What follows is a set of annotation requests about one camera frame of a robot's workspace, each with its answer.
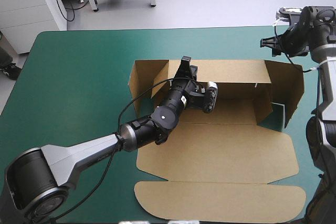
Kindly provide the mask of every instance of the green tabletop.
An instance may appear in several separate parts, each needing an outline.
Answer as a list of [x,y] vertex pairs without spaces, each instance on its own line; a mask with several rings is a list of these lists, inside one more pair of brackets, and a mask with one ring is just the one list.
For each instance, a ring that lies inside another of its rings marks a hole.
[[[272,35],[272,27],[42,33],[0,116],[0,170],[26,149],[46,144],[69,146],[116,131],[118,114],[131,99],[128,80],[136,59],[180,59],[183,55],[193,59],[271,59],[271,50],[259,48],[259,41]],[[274,60],[286,61],[284,56]],[[314,65],[310,57],[294,61],[305,69]],[[306,122],[315,106],[316,83],[317,73],[305,74],[305,94],[283,130],[293,139],[300,172],[275,182],[301,186],[307,200],[319,182],[319,170],[313,166],[305,137]],[[282,130],[276,116],[282,109],[274,108],[262,125]],[[123,120],[134,118],[130,108]],[[101,187],[59,222],[164,222],[144,211],[135,198],[136,182],[160,180],[136,168],[136,154],[118,153]],[[105,164],[103,161],[82,173],[76,191],[57,214],[95,185]]]

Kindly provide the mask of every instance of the black cable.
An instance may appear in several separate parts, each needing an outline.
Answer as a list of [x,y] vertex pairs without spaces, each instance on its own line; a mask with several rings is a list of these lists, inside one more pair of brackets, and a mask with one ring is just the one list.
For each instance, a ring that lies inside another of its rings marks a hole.
[[282,41],[279,40],[279,36],[277,34],[277,26],[274,26],[274,34],[275,34],[275,38],[277,39],[277,41],[279,42],[279,46],[281,48],[281,51],[286,55],[286,58],[289,60],[289,62],[295,67],[295,69],[297,69],[298,71],[302,72],[302,73],[308,73],[311,71],[311,69],[308,70],[302,70],[300,68],[298,68],[294,62],[290,59],[290,57],[288,56],[288,54],[286,53],[285,49],[282,46]]
[[145,90],[143,93],[141,93],[139,96],[137,96],[136,98],[134,98],[132,101],[130,101],[130,102],[123,108],[123,110],[120,112],[120,114],[119,114],[119,116],[118,116],[118,132],[120,132],[120,119],[121,119],[121,116],[122,116],[123,113],[127,110],[127,108],[128,108],[129,106],[131,106],[131,104],[132,104],[133,102],[135,102],[137,99],[143,97],[147,92],[149,92],[150,90],[152,90],[152,89],[155,88],[156,86],[158,86],[158,85],[160,85],[160,84],[162,84],[162,83],[164,83],[164,82],[173,81],[173,80],[189,80],[189,81],[193,81],[193,82],[195,82],[196,84],[200,85],[201,88],[203,88],[203,85],[200,84],[198,81],[195,81],[195,80],[193,80],[193,79],[191,79],[191,78],[183,78],[183,77],[169,78],[169,79],[165,79],[165,80],[163,80],[163,81],[160,81],[160,82],[154,84],[153,86],[151,86],[151,87],[149,87],[148,89],[146,89],[146,90]]
[[56,0],[56,3],[57,3],[57,6],[58,6],[59,11],[61,12],[63,18],[64,18],[66,21],[68,21],[68,22],[72,22],[72,21],[75,20],[75,10],[72,10],[72,14],[73,14],[72,19],[67,19],[66,16],[64,16],[64,14],[63,14],[63,12],[62,12],[62,10],[61,10],[61,7],[59,6],[59,2],[58,2],[58,0]]
[[75,204],[73,207],[71,207],[69,210],[65,211],[63,214],[60,214],[59,216],[57,217],[54,217],[52,219],[49,219],[45,222],[42,222],[41,224],[48,224],[48,223],[51,223],[52,221],[55,221],[55,220],[58,220],[60,218],[62,218],[63,216],[67,215],[68,213],[74,211],[77,207],[79,207],[81,204],[83,204],[97,189],[98,187],[101,185],[101,183],[103,182],[103,180],[105,179],[106,177],[106,174],[111,166],[111,163],[112,163],[112,159],[113,159],[113,156],[115,155],[115,153],[117,152],[117,150],[119,149],[120,147],[120,143],[119,143],[119,140],[117,141],[113,151],[111,152],[110,154],[110,159],[105,167],[105,170],[100,178],[100,180],[98,181],[98,183],[95,185],[95,187],[81,200],[79,201],[77,204]]

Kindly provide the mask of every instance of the white floor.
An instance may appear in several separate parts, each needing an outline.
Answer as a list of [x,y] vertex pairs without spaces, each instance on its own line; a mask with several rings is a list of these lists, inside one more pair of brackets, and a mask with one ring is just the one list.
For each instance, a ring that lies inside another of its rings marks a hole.
[[[79,6],[76,0],[71,1]],[[335,0],[157,0],[155,8],[149,7],[149,0],[105,0],[98,4],[96,13],[89,5],[77,10],[68,30],[264,26],[272,24],[282,6],[336,6]],[[0,46],[22,66],[26,56],[17,56],[4,38]],[[14,83],[0,75],[0,112]]]

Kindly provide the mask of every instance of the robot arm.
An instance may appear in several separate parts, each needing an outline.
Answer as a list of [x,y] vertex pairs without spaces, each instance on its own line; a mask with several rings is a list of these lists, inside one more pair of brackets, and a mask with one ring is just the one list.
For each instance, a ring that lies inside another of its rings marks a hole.
[[164,143],[177,126],[184,109],[210,113],[217,85],[200,89],[197,67],[183,57],[171,87],[151,115],[121,125],[119,133],[71,147],[45,145],[19,155],[5,170],[0,196],[0,224],[41,223],[60,207],[75,189],[80,173],[116,151],[136,150],[149,143]]
[[281,8],[277,18],[290,22],[282,35],[262,39],[261,47],[272,54],[289,57],[306,56],[310,52],[319,72],[318,96],[322,103],[312,111],[306,136],[314,165],[324,174],[317,191],[308,204],[300,223],[327,224],[336,222],[336,10],[328,6]]

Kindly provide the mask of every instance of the cardboard box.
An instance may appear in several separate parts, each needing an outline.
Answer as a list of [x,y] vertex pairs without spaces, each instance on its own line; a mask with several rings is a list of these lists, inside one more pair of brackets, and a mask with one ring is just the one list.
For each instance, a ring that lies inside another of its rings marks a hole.
[[[267,185],[298,173],[291,138],[257,125],[285,106],[288,124],[304,92],[303,75],[290,64],[264,60],[192,60],[199,82],[218,85],[215,110],[185,110],[168,141],[139,149],[137,167],[168,182],[139,182],[141,206],[165,219],[278,223],[302,210],[306,195],[295,186]],[[174,77],[179,60],[136,61],[133,97]],[[152,90],[159,103],[169,84]],[[134,107],[140,110],[141,101]]]

